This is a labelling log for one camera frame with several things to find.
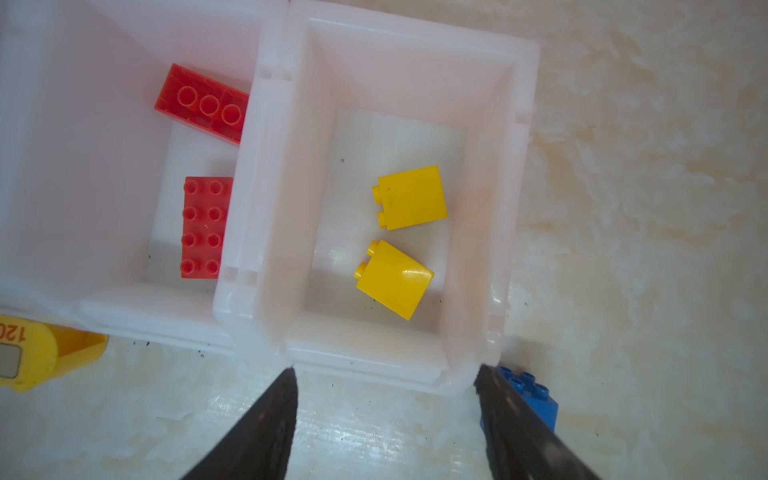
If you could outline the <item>yellow lego small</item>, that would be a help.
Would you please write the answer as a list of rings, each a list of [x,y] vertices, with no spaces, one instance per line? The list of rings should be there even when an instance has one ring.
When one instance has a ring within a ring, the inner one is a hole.
[[[448,217],[442,180],[437,166],[387,175],[372,187],[380,228],[397,230]]]

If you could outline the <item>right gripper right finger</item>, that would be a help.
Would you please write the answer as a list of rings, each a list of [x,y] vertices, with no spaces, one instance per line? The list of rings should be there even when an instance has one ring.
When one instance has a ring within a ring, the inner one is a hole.
[[[474,386],[479,402],[493,387],[507,387],[493,369],[480,366]],[[486,454],[494,479],[596,479],[575,455],[512,390],[504,406],[485,406]]]

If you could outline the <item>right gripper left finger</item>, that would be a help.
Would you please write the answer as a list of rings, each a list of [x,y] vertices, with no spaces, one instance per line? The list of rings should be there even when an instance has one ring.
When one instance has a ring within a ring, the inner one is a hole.
[[[186,475],[187,479],[283,479],[298,410],[295,370],[285,369]]]

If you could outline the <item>white bin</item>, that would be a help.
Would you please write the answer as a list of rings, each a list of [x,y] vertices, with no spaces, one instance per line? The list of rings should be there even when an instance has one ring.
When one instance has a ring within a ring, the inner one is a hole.
[[[260,47],[213,310],[240,357],[440,395],[504,346],[539,48],[319,1]],[[437,166],[448,217],[380,228],[372,187]],[[384,240],[434,273],[410,321],[354,278]]]
[[[155,109],[173,65],[253,82],[264,1],[1,5],[1,310],[228,352],[216,284],[181,276],[183,185],[236,145]]]

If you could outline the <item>red long lego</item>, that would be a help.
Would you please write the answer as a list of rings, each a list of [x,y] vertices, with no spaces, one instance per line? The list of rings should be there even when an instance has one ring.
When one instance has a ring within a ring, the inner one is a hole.
[[[173,64],[155,110],[234,145],[241,142],[249,94]]]

